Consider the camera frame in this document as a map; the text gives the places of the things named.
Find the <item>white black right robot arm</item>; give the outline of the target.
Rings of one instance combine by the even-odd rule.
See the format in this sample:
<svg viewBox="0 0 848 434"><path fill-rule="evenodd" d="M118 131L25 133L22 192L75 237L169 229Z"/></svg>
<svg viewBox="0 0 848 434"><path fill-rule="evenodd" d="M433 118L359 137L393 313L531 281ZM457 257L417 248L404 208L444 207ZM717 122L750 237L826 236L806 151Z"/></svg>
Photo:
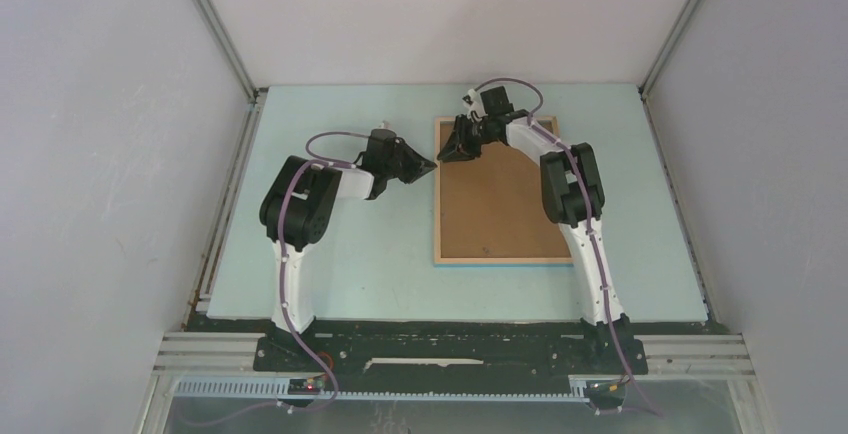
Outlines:
<svg viewBox="0 0 848 434"><path fill-rule="evenodd" d="M540 170L543 210L559 228L578 271L582 320L614 328L625 313L603 245L605 194L592 146L569 145L543 128L533 110L513 106L504 87L479 85L467 91L463 104L467 112L455 117L436 159L472 161L485 145L500 143L534 161Z"/></svg>

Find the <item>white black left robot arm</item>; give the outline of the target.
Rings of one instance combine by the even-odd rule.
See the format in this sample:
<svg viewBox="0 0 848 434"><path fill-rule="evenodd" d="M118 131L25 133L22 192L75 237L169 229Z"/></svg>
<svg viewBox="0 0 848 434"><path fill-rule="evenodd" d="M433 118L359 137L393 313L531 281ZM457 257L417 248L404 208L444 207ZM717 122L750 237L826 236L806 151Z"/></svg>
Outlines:
<svg viewBox="0 0 848 434"><path fill-rule="evenodd" d="M311 144L321 138L364 139L365 148L353 160L320 156ZM336 201L377 199L389 182L412 184L437 164L413 149L396 132L375 128L369 134L329 131L310 138L306 158L289 156L266 193L259 220L272 242L277 278L272 322L289 334L277 356L292 370L304 370L316 357L315 342L303 333L316 318L304 259L325 235Z"/></svg>

